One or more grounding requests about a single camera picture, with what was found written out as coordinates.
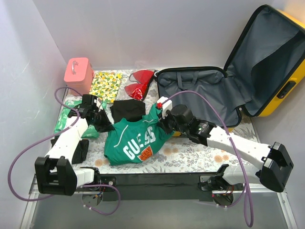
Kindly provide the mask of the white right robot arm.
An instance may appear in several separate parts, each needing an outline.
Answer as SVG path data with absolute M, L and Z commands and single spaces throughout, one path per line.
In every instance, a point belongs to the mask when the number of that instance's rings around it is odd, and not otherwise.
M 213 177 L 203 182 L 211 190 L 228 189 L 240 183 L 261 184 L 281 193 L 294 168 L 286 147 L 254 142 L 226 131 L 215 124 L 196 118 L 185 105 L 172 106 L 170 101 L 157 103 L 161 110 L 158 125 L 166 132 L 180 132 L 196 144 L 223 150 L 249 162 L 248 165 L 222 165 Z

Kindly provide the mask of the green GUESS t-shirt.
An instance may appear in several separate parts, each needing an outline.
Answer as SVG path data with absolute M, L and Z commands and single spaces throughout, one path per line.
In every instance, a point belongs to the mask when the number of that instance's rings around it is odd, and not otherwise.
M 157 125 L 161 113 L 153 104 L 139 121 L 123 118 L 113 125 L 104 146 L 104 156 L 111 166 L 142 163 L 159 152 L 173 135 Z

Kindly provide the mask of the pink vanity case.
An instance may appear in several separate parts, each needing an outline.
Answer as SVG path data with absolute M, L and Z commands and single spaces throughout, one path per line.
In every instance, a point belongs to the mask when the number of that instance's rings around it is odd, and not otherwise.
M 88 94 L 92 85 L 93 74 L 88 58 L 71 58 L 65 70 L 64 81 L 68 87 L 75 89 L 81 95 Z

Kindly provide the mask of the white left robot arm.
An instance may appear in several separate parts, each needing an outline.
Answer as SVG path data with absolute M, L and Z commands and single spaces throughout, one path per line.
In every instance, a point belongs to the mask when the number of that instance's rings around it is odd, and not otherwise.
M 52 148 L 45 157 L 35 161 L 38 190 L 42 194 L 71 196 L 75 190 L 86 185 L 96 191 L 101 187 L 100 173 L 94 167 L 73 169 L 73 164 L 86 159 L 89 140 L 82 135 L 89 126 L 103 133 L 113 130 L 102 107 L 102 99 L 84 94 L 79 105 L 70 110 L 66 121 L 67 131 L 52 140 Z

